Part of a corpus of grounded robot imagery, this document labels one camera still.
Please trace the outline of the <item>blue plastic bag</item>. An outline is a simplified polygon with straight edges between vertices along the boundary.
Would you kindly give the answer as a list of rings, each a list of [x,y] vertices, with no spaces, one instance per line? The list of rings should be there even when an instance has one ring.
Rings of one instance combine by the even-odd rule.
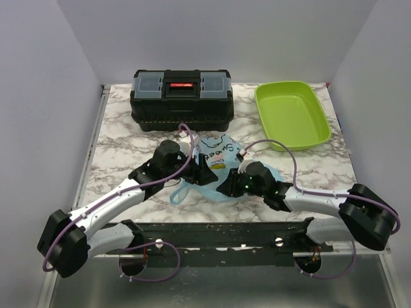
[[[281,201],[279,192],[282,188],[286,188],[281,183],[283,179],[276,169],[257,160],[246,168],[249,184],[248,191],[243,196],[232,198],[216,191],[216,188],[227,178],[229,170],[238,169],[240,162],[236,154],[241,149],[244,147],[226,134],[217,137],[200,137],[198,145],[193,150],[193,158],[203,153],[209,168],[215,164],[225,164],[225,168],[211,169],[218,176],[218,180],[208,185],[189,184],[183,180],[180,187],[171,194],[170,202],[178,205],[186,198],[188,192],[196,191],[205,199],[215,203],[240,200],[246,196],[258,196],[269,206],[277,206]]]

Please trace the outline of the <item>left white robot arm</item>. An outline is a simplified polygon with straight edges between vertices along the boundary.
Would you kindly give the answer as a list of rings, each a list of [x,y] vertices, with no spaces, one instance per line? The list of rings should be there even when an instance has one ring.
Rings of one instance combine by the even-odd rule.
[[[168,180],[178,178],[197,185],[218,179],[203,154],[194,155],[192,147],[184,153],[177,142],[166,140],[113,191],[78,210],[54,211],[37,245],[44,258],[42,269],[67,278],[94,255],[122,249],[138,252],[143,239],[134,227],[120,223],[105,228],[105,224],[161,191]]]

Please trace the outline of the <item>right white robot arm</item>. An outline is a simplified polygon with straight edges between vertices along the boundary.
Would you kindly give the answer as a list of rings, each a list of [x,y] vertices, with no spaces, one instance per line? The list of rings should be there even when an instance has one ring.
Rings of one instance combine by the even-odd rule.
[[[312,220],[306,230],[296,234],[295,243],[305,252],[326,241],[356,241],[382,251],[396,224],[396,211],[365,185],[309,194],[297,190],[292,183],[276,180],[260,162],[250,163],[244,172],[232,168],[216,190],[228,197],[259,196],[276,211],[326,215],[325,219]]]

